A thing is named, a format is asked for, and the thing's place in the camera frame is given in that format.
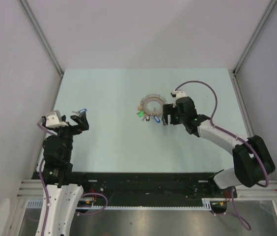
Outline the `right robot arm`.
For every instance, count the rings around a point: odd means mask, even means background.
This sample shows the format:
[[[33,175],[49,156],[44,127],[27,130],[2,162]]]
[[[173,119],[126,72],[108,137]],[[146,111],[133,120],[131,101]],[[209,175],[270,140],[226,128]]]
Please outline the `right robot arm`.
[[[178,98],[175,103],[163,105],[164,125],[181,124],[190,135],[211,141],[226,150],[233,158],[233,167],[217,172],[208,192],[220,197],[228,187],[244,185],[253,187],[269,183],[269,174],[276,169],[264,140],[260,136],[241,137],[212,124],[212,119],[198,114],[190,97]]]

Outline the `key with blue tag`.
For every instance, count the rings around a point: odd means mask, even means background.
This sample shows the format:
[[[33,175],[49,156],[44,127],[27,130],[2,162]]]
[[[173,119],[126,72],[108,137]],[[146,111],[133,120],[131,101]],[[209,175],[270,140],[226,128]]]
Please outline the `key with blue tag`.
[[[82,114],[83,112],[87,112],[87,109],[80,109],[78,111],[72,111],[72,113],[74,113],[76,115]]]

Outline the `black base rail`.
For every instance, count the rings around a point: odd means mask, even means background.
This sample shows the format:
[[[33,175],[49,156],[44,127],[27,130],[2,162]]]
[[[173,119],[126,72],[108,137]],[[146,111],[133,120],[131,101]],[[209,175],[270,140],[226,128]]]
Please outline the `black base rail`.
[[[202,199],[224,200],[232,187],[220,189],[214,173],[83,173],[95,206],[194,207]]]

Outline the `large metal keyring disc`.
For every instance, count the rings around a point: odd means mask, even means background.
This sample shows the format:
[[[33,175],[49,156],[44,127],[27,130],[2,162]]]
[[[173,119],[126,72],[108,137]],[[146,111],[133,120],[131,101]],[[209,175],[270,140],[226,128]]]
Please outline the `large metal keyring disc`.
[[[161,118],[164,104],[166,104],[164,97],[159,94],[148,94],[140,101],[138,112],[143,110],[144,116],[150,116],[150,119],[154,119],[154,116]]]

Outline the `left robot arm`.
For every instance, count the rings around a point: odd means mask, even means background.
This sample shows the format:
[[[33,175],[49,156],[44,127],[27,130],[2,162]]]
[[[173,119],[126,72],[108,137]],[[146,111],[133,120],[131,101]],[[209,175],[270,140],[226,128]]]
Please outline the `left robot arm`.
[[[86,174],[73,173],[73,138],[89,129],[86,110],[74,112],[71,125],[58,110],[45,114],[37,123],[49,136],[43,141],[39,178],[43,186],[43,205],[36,235],[67,236],[81,197],[90,185]]]

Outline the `key with green tag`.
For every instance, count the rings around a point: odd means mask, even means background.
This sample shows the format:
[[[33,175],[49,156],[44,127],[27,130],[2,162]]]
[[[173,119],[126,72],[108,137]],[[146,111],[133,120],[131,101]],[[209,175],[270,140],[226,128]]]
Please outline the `key with green tag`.
[[[143,117],[144,116],[144,111],[142,110],[142,111],[139,111],[138,113],[137,113],[137,115],[139,116],[139,117]]]

